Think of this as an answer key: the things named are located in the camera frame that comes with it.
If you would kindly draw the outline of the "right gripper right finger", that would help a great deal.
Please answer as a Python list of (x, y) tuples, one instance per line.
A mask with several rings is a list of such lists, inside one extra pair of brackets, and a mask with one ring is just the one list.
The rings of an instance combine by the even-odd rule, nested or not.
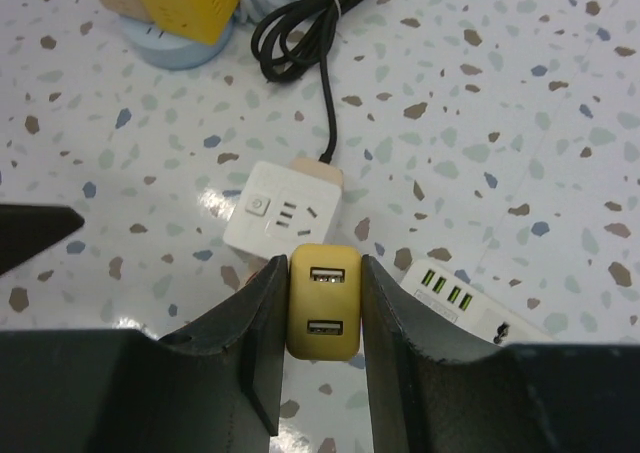
[(635, 344), (481, 340), (362, 259), (364, 355), (378, 452), (635, 452)]

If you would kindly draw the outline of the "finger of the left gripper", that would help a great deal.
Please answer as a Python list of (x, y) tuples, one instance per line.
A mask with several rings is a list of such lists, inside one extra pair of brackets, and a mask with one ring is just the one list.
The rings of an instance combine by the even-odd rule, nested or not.
[(84, 226), (69, 206), (1, 204), (1, 274), (29, 261)]

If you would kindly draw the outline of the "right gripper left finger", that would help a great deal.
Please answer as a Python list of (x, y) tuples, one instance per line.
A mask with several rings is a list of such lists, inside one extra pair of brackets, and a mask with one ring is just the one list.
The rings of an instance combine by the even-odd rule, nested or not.
[(265, 452), (278, 433), (288, 262), (153, 339), (137, 329), (1, 335), (5, 452)]

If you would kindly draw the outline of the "wooden red-socket power strip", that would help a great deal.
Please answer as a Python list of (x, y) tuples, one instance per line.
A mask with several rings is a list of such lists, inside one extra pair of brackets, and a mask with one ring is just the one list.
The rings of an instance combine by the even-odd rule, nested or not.
[[(309, 176), (335, 184), (344, 190), (344, 174), (332, 165), (322, 163), (313, 158), (294, 158), (289, 163), (289, 168), (307, 174)], [(260, 270), (267, 264), (266, 259), (252, 258), (248, 262), (248, 274), (244, 279), (244, 285), (250, 283)]]

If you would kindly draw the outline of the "yellow USB charger cube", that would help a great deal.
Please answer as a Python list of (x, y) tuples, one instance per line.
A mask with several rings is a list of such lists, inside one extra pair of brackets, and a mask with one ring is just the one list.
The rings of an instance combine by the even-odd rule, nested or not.
[(300, 360), (348, 361), (360, 349), (361, 254), (304, 244), (290, 258), (286, 347)]

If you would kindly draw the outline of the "white cube socket adapter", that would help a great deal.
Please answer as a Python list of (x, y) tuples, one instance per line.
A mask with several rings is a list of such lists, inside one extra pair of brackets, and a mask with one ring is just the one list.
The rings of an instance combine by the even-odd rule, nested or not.
[(336, 233), (344, 190), (266, 161), (251, 170), (223, 241), (239, 254), (270, 259), (302, 244), (326, 244)]

